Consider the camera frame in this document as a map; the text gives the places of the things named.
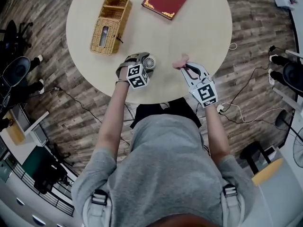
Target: bracelet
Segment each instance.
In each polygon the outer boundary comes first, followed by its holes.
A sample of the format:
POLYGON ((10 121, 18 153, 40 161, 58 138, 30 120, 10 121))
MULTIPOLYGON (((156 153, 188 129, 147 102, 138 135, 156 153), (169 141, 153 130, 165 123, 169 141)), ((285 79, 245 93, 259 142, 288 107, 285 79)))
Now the bracelet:
POLYGON ((117 85, 117 83, 118 83, 119 81, 124 81, 124 82, 127 82, 127 83, 129 84, 128 80, 118 79, 118 81, 116 81, 116 85, 117 85))

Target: hand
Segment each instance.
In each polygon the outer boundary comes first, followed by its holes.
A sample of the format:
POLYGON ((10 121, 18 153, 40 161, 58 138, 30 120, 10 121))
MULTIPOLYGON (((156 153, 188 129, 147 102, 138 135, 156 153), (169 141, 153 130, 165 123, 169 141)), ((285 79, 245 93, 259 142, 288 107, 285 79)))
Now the hand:
POLYGON ((128 67, 127 66, 121 68, 120 75, 119 75, 119 79, 120 80, 126 80, 127 71, 128 71, 128 67))
POLYGON ((181 69, 182 67, 185 67, 186 62, 189 60, 189 56, 187 54, 182 54, 182 58, 179 61, 176 61, 172 64, 172 67, 175 69, 181 69))

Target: yellow object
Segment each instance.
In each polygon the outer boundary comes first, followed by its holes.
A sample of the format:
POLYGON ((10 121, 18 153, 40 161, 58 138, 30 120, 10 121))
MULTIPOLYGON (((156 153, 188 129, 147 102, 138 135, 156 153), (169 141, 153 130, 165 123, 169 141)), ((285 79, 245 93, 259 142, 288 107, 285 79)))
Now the yellow object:
POLYGON ((148 0, 146 0, 144 4, 145 4, 146 6, 152 8, 152 9, 154 9, 154 6, 153 6, 152 4, 150 4, 150 3, 148 2, 148 0))
POLYGON ((262 169, 253 176, 252 181, 254 182, 254 184, 256 186, 259 186, 263 182, 267 181, 276 173, 277 170, 279 170, 282 163, 283 158, 279 158, 278 160, 275 160, 268 164, 268 166, 266 166, 264 169, 262 169))
POLYGON ((104 0, 90 43, 91 52, 102 55, 118 52, 118 39, 122 37, 131 8, 130 0, 104 0))
POLYGON ((165 14, 168 17, 174 17, 175 13, 167 13, 167 12, 162 12, 162 14, 165 14))
MULTIPOLYGON (((9 111, 6 113, 4 118, 8 118, 9 120, 14 120, 9 111)), ((9 128, 6 128, 6 131, 16 146, 20 145, 25 140, 25 136, 16 122, 14 122, 12 126, 10 126, 9 128)))

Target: gold emblem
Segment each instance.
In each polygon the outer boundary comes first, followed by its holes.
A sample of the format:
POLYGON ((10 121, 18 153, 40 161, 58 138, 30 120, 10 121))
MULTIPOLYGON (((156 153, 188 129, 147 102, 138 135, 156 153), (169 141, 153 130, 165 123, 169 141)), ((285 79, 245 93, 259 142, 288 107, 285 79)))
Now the gold emblem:
POLYGON ((167 12, 162 12, 162 14, 165 14, 168 17, 174 17, 175 13, 167 13, 167 12))
POLYGON ((150 4, 150 3, 148 2, 148 0, 145 1, 144 5, 146 5, 146 6, 150 7, 150 8, 152 8, 152 9, 154 9, 153 5, 150 4))

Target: round table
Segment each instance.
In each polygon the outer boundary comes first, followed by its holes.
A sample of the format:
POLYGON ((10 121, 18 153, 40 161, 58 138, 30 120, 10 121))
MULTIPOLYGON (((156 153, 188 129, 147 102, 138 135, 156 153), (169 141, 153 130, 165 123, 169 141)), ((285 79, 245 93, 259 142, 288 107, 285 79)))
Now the round table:
POLYGON ((128 55, 149 52, 156 57, 148 86, 129 89, 126 101, 135 104, 168 102, 188 94, 182 73, 172 62, 187 53, 190 61, 213 75, 221 66, 232 38, 232 16, 227 0, 187 0, 172 21, 133 3, 119 51, 110 56, 90 52, 89 46, 104 0, 73 0, 66 24, 71 57, 83 77, 112 96, 115 71, 128 55))

